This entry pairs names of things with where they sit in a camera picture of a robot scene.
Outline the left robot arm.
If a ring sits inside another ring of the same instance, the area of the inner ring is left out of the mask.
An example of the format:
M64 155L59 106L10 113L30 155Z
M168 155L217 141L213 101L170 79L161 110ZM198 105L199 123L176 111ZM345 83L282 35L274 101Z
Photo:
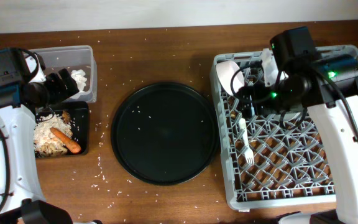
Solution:
M67 69L44 75L42 57L27 49L0 50L0 223L72 223L67 211L45 201L35 162L37 109L79 89Z

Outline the orange carrot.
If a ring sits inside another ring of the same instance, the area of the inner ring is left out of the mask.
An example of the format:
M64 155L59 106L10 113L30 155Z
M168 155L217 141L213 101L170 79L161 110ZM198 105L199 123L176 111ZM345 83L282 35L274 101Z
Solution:
M78 154L81 152L80 145L69 138L66 134L61 132L59 129L50 128L50 132L55 135L61 142L66 146L66 148L73 154Z

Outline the white tissue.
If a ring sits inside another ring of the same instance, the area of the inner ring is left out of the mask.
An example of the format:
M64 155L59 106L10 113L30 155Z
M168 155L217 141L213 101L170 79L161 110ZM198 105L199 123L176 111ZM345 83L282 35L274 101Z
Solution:
M86 73L82 69L71 71L71 77L76 82L77 88L80 92L84 92L84 89L86 87L87 78L85 77L85 75Z

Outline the white plastic fork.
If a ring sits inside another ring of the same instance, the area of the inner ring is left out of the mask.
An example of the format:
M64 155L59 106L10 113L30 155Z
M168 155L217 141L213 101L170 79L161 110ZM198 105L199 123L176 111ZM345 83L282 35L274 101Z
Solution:
M248 163L250 166L253 166L254 163L254 153L252 149L249 147L249 141L248 141L248 135L247 135L247 124L246 120L244 118L241 118L239 120L239 127L242 131L242 140L244 143L245 151L244 151L244 157L246 159L246 163Z

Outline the grey plate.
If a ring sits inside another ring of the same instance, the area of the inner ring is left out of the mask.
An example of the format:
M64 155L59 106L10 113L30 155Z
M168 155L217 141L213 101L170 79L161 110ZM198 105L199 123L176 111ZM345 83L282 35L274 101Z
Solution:
M282 111L282 113L280 114L280 119L284 122L287 122L301 118L301 114L302 109L299 108L295 108L294 110Z

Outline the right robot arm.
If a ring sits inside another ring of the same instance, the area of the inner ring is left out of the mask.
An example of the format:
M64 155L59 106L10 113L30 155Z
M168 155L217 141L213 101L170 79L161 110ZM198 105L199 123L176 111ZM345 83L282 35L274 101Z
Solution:
M271 101L284 115L301 105L318 129L333 177L334 210L288 213L278 223L358 223L358 61L349 54L323 57L307 27L285 30L270 40L278 72L270 93L254 99L233 91L243 103Z

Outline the rice and peanut leftovers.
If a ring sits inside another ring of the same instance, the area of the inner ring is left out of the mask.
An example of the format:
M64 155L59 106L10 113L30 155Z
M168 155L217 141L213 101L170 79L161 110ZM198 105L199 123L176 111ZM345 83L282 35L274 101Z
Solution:
M68 137L73 135L70 122L65 124L61 115L41 116L37 119L34 129L34 147L37 157L64 156L68 153L68 149L50 132L50 128L59 129Z

